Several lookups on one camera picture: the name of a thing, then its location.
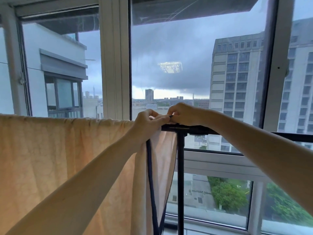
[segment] person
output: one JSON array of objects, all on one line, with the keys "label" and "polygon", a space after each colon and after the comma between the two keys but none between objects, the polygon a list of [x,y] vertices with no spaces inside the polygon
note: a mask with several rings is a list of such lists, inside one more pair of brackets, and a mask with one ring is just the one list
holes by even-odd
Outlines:
[{"label": "person", "polygon": [[167,115],[140,112],[125,136],[39,203],[7,235],[82,234],[130,156],[170,122],[213,129],[313,215],[311,150],[220,112],[178,103]]}]

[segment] forearm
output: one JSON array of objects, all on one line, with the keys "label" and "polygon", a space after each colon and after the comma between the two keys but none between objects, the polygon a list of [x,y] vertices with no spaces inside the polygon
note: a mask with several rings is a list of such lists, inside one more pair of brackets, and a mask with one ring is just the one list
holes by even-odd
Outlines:
[{"label": "forearm", "polygon": [[30,211],[7,235],[82,234],[138,146],[123,137]]},{"label": "forearm", "polygon": [[203,110],[201,118],[313,215],[311,150],[217,111]]}]

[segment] vertical black pole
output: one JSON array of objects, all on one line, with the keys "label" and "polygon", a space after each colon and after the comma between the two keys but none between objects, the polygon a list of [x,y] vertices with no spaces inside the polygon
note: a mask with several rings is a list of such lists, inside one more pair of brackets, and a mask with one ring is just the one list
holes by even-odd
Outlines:
[{"label": "vertical black pole", "polygon": [[184,235],[184,147],[185,134],[177,133],[178,235]]}]

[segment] black strap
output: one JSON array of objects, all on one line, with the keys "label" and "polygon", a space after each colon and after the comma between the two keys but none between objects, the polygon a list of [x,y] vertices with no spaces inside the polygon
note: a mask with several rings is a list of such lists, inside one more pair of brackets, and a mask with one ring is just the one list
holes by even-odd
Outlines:
[{"label": "black strap", "polygon": [[154,198],[154,189],[153,189],[153,179],[152,179],[152,153],[151,153],[151,141],[150,139],[146,142],[147,145],[147,164],[148,164],[148,179],[150,187],[150,197],[151,197],[151,207],[152,207],[152,225],[153,225],[153,235],[160,235],[164,230],[164,219],[166,206],[162,214],[162,219],[160,222],[160,227],[157,221],[157,210],[156,202]]}]

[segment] hand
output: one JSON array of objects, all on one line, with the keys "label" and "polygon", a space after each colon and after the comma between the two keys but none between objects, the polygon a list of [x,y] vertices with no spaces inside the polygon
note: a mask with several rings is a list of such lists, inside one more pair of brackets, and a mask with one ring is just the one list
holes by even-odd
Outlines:
[{"label": "hand", "polygon": [[142,111],[138,114],[134,125],[127,132],[128,137],[135,139],[135,143],[141,145],[169,121],[169,115],[160,115],[151,109]]},{"label": "hand", "polygon": [[168,109],[167,114],[173,115],[171,122],[179,123],[187,126],[202,125],[203,109],[187,105],[185,103],[178,103]]}]

